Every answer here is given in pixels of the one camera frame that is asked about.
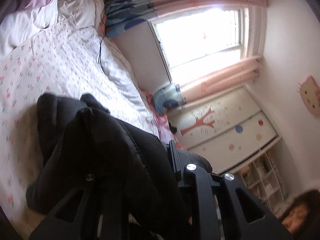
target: cabinet door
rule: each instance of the cabinet door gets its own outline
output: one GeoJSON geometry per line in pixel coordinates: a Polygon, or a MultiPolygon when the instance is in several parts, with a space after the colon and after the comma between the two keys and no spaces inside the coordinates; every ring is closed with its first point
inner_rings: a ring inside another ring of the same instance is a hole
{"type": "Polygon", "coordinates": [[[260,111],[247,121],[191,148],[190,151],[205,157],[210,162],[213,172],[219,174],[251,157],[276,136],[274,127],[260,111]]]}
{"type": "Polygon", "coordinates": [[[260,107],[243,89],[232,91],[188,112],[169,117],[179,143],[190,149],[219,136],[257,114],[260,107]]]}

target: window pane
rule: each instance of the window pane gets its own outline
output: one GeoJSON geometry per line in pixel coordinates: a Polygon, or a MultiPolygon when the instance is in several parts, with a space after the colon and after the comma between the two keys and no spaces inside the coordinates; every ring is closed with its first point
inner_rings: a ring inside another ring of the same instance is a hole
{"type": "Polygon", "coordinates": [[[241,50],[236,49],[227,52],[201,57],[199,59],[170,68],[170,75],[174,83],[183,85],[216,70],[237,63],[241,57],[241,50]]]}
{"type": "Polygon", "coordinates": [[[239,45],[238,15],[213,8],[156,24],[168,67],[239,45]]]}

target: bed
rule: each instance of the bed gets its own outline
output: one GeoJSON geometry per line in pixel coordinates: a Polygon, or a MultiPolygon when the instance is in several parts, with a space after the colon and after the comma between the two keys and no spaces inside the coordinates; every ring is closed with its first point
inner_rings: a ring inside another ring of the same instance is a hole
{"type": "Polygon", "coordinates": [[[91,93],[114,117],[159,136],[129,62],[97,32],[103,9],[102,0],[54,0],[7,15],[0,25],[0,205],[24,239],[44,218],[25,198],[42,166],[41,94],[91,93]]]}

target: black hair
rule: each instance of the black hair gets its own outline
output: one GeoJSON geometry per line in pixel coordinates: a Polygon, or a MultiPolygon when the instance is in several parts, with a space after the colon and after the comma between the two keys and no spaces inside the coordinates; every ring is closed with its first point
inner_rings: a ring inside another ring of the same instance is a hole
{"type": "Polygon", "coordinates": [[[291,206],[280,217],[282,222],[291,212],[291,210],[301,204],[305,204],[308,209],[308,214],[303,224],[296,232],[292,234],[293,239],[298,239],[304,233],[308,226],[313,222],[315,217],[320,213],[320,192],[318,190],[310,190],[295,198],[291,206]]]}

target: white pillow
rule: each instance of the white pillow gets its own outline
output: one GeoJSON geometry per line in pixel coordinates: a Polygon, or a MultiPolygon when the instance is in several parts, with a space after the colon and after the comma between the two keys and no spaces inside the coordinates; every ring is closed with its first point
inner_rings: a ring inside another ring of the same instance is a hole
{"type": "Polygon", "coordinates": [[[0,25],[0,61],[41,30],[57,23],[58,0],[44,7],[8,14],[0,25]]]}
{"type": "Polygon", "coordinates": [[[58,0],[58,22],[73,16],[77,29],[93,26],[99,31],[103,10],[103,0],[58,0]]]}

